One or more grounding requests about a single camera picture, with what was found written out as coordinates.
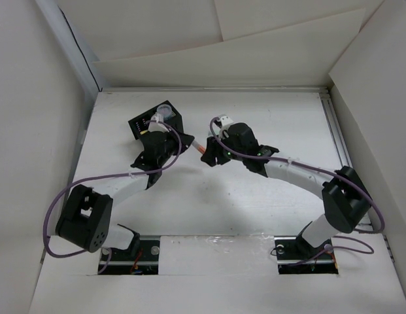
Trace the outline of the clear jar of paper clips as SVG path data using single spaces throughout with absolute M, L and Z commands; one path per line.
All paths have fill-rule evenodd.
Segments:
M 168 120 L 173 116 L 173 109 L 168 104 L 161 104 L 157 107 L 156 112 L 160 114 L 164 120 Z

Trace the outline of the orange highlighter marker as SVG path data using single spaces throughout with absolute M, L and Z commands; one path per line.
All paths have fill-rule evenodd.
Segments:
M 193 141 L 192 146 L 201 154 L 204 154 L 206 151 L 206 148 L 203 145 L 200 145 L 197 141 Z

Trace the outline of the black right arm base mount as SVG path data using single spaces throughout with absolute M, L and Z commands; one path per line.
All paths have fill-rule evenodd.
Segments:
M 280 275 L 337 275 L 339 270 L 333 251 L 322 252 L 326 245 L 332 246 L 330 238 L 314 248 L 302 239 L 301 233 L 297 236 L 282 235 L 275 237 L 270 255 L 276 258 Z

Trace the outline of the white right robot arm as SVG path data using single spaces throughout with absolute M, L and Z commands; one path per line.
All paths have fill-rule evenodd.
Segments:
M 323 214 L 296 236 L 296 250 L 302 257 L 317 253 L 333 236 L 355 231 L 373 206 L 373 200 L 351 167 L 330 171 L 304 164 L 275 147 L 259 144 L 247 124 L 234 122 L 228 116 L 214 117 L 209 129 L 211 136 L 202 162 L 214 167 L 236 160 L 250 172 L 292 184 L 322 200 Z

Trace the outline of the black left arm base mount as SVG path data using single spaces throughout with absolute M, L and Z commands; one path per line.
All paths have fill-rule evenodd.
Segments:
M 99 275 L 157 275 L 160 257 L 159 236 L 144 236 L 117 224 L 111 226 L 101 248 Z

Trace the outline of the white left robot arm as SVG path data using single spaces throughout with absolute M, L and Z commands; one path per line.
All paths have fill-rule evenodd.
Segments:
M 112 210 L 129 197 L 152 187 L 171 157 L 186 151 L 194 136 L 179 131 L 151 131 L 140 138 L 143 151 L 129 172 L 107 176 L 88 187 L 74 184 L 56 225 L 61 238 L 94 253 L 101 247 L 116 249 L 125 259 L 139 253 L 139 234 L 119 224 L 111 225 Z

